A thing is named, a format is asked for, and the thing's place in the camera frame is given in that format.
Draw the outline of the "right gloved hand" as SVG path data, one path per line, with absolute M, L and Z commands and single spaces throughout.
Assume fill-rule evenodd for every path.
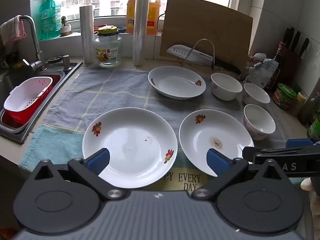
M 315 187 L 311 181 L 311 178 L 304 179 L 301 184 L 300 188 L 309 193 L 310 198 L 310 209 L 313 215 L 319 216 L 320 214 L 320 204 L 319 204 L 319 196 L 316 194 Z

